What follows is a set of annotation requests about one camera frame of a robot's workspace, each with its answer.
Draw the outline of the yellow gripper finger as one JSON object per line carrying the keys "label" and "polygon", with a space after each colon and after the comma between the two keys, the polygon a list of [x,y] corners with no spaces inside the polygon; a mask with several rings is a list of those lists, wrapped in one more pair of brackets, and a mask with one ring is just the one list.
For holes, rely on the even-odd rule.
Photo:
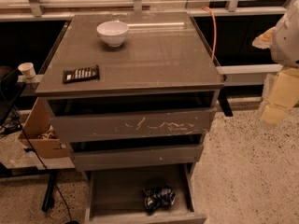
{"label": "yellow gripper finger", "polygon": [[275,31],[276,28],[271,27],[261,35],[255,37],[252,41],[252,46],[258,49],[269,49],[272,42],[272,36]]}

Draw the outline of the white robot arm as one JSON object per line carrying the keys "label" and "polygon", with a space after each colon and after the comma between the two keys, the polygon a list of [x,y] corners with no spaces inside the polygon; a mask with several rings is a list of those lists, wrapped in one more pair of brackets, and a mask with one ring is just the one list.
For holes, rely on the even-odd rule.
{"label": "white robot arm", "polygon": [[270,49],[274,62],[283,66],[299,67],[299,1],[295,1],[278,23],[257,36],[252,46]]}

